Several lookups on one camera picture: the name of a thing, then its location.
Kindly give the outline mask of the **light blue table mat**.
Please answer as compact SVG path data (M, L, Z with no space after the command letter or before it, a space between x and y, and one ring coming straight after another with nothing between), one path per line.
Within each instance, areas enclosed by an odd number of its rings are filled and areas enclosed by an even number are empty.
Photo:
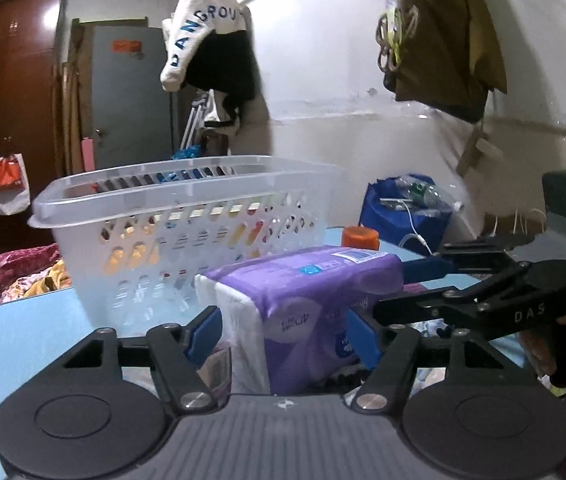
M92 330L71 288L0 304L0 403Z

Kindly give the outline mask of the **clear plastic slotted basket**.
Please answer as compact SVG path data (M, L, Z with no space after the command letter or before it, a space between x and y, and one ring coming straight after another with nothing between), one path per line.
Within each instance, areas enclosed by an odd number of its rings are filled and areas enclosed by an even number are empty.
M199 274L322 244L344 179L264 155L146 162L55 180L29 224L52 232L90 323L130 337L198 315Z

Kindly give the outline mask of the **blue plastic bag by door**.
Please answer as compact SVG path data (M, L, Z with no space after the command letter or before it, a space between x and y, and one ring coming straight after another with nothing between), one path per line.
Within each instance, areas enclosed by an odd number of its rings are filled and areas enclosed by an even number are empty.
M180 159L192 159L197 157L202 157L202 146L200 144L194 144L189 146L188 148L182 148L182 150L177 151L171 157L172 160L180 160Z

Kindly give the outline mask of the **olive green hanging bag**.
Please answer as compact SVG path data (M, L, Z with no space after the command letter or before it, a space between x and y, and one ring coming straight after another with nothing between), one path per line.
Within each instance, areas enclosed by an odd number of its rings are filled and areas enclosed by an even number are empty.
M469 124L488 95L507 92L504 59L484 0L389 0L376 29L384 87Z

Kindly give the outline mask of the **pink floral bedding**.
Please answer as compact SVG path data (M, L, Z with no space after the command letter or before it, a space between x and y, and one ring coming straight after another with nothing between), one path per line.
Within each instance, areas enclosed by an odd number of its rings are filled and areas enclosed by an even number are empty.
M0 255L0 304L57 292L71 285L56 244Z

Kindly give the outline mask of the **purple tissue pack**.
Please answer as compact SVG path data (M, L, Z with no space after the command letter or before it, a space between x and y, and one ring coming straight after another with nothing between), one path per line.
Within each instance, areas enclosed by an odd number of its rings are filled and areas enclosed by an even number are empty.
M373 307L402 288L398 256L336 246L234 263L195 278L199 304L222 313L233 392L282 396L353 363L349 310Z

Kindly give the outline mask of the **black hanging garment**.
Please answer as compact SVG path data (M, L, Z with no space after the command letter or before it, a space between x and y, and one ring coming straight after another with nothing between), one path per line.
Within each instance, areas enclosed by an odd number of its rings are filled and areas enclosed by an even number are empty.
M197 48L185 71L184 86L207 91L211 108L204 127L225 136L240 130L245 105L258 93L257 63L247 30L212 32Z

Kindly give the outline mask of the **dark red wooden wardrobe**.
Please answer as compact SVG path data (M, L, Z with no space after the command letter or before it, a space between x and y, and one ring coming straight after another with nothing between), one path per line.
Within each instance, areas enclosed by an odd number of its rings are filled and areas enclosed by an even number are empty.
M0 2L0 156L25 161L30 192L62 175L57 65L65 0ZM0 252L51 243L28 212L0 214Z

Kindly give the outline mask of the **orange white bag on wardrobe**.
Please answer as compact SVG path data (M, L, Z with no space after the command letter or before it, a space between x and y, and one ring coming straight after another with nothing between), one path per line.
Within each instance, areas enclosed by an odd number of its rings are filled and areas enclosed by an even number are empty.
M0 157L0 215L14 216L31 204L30 186L21 154Z

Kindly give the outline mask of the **orange bottle cap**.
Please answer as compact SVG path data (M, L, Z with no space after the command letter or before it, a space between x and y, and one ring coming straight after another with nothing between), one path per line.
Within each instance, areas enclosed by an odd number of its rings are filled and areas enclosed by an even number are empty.
M342 247L379 250L379 234L365 226L347 226L341 232L340 244Z

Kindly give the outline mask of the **grey metal door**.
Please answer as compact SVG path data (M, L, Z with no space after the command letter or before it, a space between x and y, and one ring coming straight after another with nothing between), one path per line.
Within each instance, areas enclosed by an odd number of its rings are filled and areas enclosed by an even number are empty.
M172 155L171 96L159 79L165 60L158 28L94 28L92 139L98 169Z

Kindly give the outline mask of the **white ibuprofen medicine box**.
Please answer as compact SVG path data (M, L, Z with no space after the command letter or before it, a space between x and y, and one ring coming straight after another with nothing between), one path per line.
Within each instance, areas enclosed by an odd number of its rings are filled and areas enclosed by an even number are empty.
M198 370L198 375L219 404L225 404L232 389L232 352L226 341L221 341L214 347Z

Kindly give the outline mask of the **blue bag with bottles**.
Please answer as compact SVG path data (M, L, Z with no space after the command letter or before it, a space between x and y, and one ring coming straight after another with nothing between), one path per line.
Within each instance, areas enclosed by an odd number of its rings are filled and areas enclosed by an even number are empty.
M368 185L359 223L387 243L429 256L463 207L430 177L402 174Z

